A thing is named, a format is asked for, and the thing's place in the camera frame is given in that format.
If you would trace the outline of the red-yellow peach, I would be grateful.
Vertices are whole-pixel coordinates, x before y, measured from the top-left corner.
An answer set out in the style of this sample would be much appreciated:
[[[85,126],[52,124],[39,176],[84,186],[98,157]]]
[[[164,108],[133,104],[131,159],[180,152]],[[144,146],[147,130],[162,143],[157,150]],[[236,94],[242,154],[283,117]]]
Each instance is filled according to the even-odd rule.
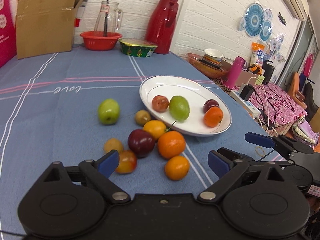
[[[120,152],[119,154],[119,165],[116,168],[118,174],[129,174],[132,173],[137,167],[136,155],[128,150]]]

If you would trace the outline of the dark red plum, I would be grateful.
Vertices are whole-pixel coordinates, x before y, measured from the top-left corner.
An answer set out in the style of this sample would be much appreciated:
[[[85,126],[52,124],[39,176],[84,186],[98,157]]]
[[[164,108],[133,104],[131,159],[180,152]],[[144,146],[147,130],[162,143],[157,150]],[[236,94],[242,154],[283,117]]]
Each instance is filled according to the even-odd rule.
[[[129,149],[138,157],[145,158],[154,148],[155,139],[142,129],[133,130],[127,140]]]

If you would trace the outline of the orange tangerine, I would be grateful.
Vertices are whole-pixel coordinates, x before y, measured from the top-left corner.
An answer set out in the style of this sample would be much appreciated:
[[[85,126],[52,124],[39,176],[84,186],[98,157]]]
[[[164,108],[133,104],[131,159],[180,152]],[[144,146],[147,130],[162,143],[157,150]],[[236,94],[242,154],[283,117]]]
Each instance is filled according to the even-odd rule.
[[[164,167],[165,175],[173,181],[182,180],[189,172],[190,164],[187,158],[175,156]]]

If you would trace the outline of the large orange with stem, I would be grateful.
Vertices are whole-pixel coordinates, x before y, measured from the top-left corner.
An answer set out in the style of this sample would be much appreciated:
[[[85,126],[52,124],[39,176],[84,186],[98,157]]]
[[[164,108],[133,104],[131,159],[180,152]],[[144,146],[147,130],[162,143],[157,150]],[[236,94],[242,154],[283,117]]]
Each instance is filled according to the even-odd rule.
[[[171,159],[185,150],[185,139],[177,131],[164,133],[158,139],[157,149],[161,157]]]

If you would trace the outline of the brown kiwi fruit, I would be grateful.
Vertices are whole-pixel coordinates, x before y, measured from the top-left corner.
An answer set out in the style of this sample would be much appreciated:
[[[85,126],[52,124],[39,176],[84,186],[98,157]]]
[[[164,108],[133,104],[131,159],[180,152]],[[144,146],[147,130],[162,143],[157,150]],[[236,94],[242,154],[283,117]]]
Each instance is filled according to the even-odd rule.
[[[135,114],[135,122],[143,127],[147,122],[151,121],[151,115],[146,110],[140,110]]]

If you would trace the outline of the yellow-orange citrus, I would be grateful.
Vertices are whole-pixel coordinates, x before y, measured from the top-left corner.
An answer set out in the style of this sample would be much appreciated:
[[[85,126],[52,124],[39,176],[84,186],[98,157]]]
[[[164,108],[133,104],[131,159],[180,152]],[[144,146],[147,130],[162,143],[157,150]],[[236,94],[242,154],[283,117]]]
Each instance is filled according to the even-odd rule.
[[[167,131],[167,127],[162,121],[150,120],[143,126],[143,130],[150,133],[157,141]]]

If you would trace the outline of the yellow rubber band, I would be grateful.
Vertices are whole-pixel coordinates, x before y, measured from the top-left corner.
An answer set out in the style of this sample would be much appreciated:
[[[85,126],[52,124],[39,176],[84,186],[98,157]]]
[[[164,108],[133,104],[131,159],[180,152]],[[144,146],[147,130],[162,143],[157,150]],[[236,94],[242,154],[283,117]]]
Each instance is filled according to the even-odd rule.
[[[264,157],[265,156],[265,151],[261,146],[255,146],[255,152],[260,157]]]

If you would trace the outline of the small brown kiwi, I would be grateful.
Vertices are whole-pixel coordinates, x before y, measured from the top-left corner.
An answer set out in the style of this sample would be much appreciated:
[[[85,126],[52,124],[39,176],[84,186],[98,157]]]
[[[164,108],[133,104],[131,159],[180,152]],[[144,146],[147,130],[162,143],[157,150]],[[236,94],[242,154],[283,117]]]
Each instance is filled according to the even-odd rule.
[[[103,149],[104,149],[105,154],[107,154],[108,152],[110,152],[112,150],[116,150],[119,153],[121,153],[124,150],[124,146],[120,140],[118,140],[116,138],[111,138],[111,139],[108,139],[104,143]]]

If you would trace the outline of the pink floral table cover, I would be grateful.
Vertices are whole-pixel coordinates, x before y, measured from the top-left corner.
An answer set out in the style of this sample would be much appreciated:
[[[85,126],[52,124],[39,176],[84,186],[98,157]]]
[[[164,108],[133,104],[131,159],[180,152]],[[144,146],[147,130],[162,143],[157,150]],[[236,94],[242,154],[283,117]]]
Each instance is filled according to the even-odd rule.
[[[275,84],[254,85],[249,101],[261,111],[259,119],[270,133],[285,134],[291,125],[302,116],[307,116],[303,107],[287,92]]]

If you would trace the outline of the white power strip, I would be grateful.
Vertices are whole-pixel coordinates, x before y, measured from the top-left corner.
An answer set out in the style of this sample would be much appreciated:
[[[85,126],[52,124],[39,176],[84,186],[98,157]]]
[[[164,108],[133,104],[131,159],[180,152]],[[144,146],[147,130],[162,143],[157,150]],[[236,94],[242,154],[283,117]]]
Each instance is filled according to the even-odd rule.
[[[249,100],[244,100],[240,97],[240,93],[244,89],[245,84],[243,83],[238,90],[231,90],[229,95],[239,103],[248,113],[250,116],[255,119],[261,115],[261,112],[251,103]]]

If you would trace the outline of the orange on plate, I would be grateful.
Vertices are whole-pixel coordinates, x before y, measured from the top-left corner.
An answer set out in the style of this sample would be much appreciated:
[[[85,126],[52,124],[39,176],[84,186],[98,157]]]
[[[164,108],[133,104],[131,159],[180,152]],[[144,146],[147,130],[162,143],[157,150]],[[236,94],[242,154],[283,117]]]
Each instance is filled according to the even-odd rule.
[[[204,115],[204,124],[208,127],[216,127],[223,119],[223,111],[219,107],[211,107]]]

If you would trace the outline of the green apple on table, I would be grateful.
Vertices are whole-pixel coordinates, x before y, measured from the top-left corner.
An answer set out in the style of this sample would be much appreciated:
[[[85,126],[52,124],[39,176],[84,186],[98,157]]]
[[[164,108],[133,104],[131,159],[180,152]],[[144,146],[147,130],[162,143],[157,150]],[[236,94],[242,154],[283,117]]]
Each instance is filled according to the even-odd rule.
[[[98,119],[103,125],[115,124],[120,116],[120,105],[114,99],[106,99],[98,107]]]

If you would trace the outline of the black power adapter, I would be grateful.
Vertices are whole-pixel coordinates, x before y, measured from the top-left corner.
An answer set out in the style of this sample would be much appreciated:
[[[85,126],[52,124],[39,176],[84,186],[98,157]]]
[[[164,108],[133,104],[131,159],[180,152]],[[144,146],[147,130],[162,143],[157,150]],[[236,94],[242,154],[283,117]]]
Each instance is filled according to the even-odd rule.
[[[251,84],[244,85],[243,89],[240,92],[240,98],[244,101],[248,101],[254,92],[254,87]]]

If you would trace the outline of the dark plum on plate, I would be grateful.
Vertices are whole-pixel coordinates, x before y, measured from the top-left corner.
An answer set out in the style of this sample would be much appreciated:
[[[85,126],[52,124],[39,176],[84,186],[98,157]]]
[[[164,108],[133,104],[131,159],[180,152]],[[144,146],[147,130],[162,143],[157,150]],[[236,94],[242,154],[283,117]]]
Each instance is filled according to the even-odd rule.
[[[209,99],[204,103],[203,112],[206,114],[210,108],[212,107],[220,107],[219,103],[214,99]]]

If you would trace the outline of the black mug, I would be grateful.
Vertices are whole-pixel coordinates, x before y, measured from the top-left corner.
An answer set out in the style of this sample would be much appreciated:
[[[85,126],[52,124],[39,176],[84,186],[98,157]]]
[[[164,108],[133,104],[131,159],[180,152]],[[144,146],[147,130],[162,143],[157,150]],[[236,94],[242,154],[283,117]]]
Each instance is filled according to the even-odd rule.
[[[274,66],[272,65],[273,61],[271,60],[264,60],[263,61],[263,76],[264,76],[264,80],[263,80],[263,84],[264,85],[268,85],[268,83],[271,80],[271,77],[273,75],[274,72]]]

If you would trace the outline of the blue striped tablecloth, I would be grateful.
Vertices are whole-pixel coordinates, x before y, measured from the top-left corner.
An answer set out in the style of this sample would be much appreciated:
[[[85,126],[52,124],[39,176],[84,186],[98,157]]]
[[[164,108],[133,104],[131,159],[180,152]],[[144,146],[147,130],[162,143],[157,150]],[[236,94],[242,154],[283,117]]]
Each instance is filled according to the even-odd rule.
[[[116,194],[198,195],[217,180],[212,150],[280,155],[245,140],[265,131],[175,54],[135,58],[77,47],[1,68],[1,239],[24,236],[17,209],[50,165],[95,164]]]

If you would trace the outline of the green mango-shaped fruit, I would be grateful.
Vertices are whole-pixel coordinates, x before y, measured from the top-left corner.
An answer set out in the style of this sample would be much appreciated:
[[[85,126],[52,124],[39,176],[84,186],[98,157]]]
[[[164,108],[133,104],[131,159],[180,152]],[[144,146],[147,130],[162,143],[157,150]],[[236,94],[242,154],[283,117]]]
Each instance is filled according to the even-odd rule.
[[[188,101],[182,96],[173,96],[169,102],[169,113],[178,122],[184,122],[190,114]]]

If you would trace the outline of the pink thermos bottle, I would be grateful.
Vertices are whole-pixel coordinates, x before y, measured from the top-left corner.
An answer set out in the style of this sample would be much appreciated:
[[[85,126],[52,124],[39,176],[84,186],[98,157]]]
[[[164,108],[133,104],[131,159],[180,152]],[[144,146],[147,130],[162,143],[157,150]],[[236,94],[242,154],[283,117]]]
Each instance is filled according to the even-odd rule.
[[[229,70],[229,73],[224,81],[224,85],[232,89],[235,85],[237,78],[239,77],[243,67],[246,65],[246,60],[240,56],[237,56],[233,61],[233,64]]]

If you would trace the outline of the white round plate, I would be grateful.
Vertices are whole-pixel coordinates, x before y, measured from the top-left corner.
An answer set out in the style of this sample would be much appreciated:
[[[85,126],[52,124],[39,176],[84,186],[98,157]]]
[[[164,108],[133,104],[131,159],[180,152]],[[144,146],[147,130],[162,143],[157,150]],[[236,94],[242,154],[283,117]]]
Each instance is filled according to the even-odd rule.
[[[183,77],[150,77],[139,95],[152,116],[183,134],[210,137],[232,124],[229,108],[216,93]]]

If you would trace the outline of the orange snack bag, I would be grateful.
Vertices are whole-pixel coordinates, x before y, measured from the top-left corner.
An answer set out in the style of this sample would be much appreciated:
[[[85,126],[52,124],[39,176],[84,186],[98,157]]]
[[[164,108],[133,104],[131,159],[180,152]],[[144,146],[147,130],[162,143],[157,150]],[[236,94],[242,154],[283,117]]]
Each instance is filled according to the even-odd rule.
[[[261,67],[263,65],[264,50],[265,46],[263,44],[252,42],[251,44],[252,55],[250,59],[250,66],[256,65]]]

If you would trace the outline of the red peach on plate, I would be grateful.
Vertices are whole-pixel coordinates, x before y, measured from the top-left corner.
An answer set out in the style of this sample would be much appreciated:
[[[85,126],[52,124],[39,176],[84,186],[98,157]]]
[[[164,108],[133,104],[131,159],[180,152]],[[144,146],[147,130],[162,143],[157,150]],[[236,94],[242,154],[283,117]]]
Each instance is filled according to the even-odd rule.
[[[157,95],[152,100],[152,109],[158,113],[163,113],[167,110],[169,106],[169,100],[162,95]]]

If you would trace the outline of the amber glass bowl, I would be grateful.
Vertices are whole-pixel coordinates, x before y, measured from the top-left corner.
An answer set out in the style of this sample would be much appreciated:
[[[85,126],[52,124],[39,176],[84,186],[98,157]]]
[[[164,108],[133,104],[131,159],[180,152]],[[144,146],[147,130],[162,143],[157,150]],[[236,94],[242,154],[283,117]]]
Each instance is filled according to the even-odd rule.
[[[188,62],[195,67],[199,72],[204,74],[206,77],[210,79],[218,79],[222,78],[225,79],[229,74],[229,71],[224,69],[222,66],[219,68],[212,67],[206,63],[203,63],[202,57],[197,54],[188,53],[187,54]]]

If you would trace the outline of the blue paper fan decoration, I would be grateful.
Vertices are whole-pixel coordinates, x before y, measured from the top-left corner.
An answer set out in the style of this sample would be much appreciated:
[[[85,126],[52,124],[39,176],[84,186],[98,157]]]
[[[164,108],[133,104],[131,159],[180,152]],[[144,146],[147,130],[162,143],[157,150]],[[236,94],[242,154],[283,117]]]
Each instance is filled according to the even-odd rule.
[[[273,14],[270,8],[252,3],[244,13],[238,25],[238,31],[244,31],[249,37],[258,37],[267,42],[272,35]]]

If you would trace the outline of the green foil bowl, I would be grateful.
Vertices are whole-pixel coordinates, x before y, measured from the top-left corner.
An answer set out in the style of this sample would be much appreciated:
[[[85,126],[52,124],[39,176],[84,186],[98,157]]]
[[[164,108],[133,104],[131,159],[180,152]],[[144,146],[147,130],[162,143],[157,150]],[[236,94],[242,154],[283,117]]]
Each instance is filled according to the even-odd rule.
[[[121,38],[119,43],[123,54],[134,57],[150,57],[158,47],[155,43],[135,38]]]

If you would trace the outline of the red plastic basket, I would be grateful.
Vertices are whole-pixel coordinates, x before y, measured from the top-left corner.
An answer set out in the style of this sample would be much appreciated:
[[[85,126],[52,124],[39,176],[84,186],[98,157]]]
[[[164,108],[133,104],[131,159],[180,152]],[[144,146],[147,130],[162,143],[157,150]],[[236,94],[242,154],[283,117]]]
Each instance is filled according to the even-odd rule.
[[[80,36],[83,38],[85,48],[94,51],[112,50],[122,38],[120,33],[112,32],[107,32],[107,36],[103,36],[102,31],[85,31]]]

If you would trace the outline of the glass pitcher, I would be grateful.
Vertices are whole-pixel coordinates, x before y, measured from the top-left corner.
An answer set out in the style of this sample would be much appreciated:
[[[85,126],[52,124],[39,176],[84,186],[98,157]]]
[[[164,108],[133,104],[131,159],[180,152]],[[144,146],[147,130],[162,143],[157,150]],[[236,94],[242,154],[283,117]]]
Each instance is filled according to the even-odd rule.
[[[108,37],[120,29],[123,11],[118,6],[119,3],[117,2],[101,2],[99,15],[94,27],[95,36]]]

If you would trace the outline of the red thermos jug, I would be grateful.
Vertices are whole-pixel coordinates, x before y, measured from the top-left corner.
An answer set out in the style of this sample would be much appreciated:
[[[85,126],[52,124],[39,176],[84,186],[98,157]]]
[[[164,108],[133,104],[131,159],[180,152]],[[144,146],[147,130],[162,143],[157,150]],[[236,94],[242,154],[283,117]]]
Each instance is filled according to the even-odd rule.
[[[168,54],[176,27],[178,0],[159,0],[146,29],[145,39],[155,43],[155,53]]]

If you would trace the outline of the cardboard box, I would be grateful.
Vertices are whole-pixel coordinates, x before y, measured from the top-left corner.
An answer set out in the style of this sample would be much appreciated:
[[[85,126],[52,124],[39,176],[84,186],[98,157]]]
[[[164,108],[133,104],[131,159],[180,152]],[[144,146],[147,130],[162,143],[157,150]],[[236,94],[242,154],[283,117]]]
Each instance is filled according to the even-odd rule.
[[[17,58],[71,51],[75,19],[84,0],[19,0]]]

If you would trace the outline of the pink shopping bag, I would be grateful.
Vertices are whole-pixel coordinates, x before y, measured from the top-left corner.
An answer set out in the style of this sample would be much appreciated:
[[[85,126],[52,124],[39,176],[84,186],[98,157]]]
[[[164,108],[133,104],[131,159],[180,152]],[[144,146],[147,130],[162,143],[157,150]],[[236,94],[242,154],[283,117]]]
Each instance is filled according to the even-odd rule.
[[[10,1],[1,0],[0,10],[0,67],[17,54],[16,30],[12,21]]]

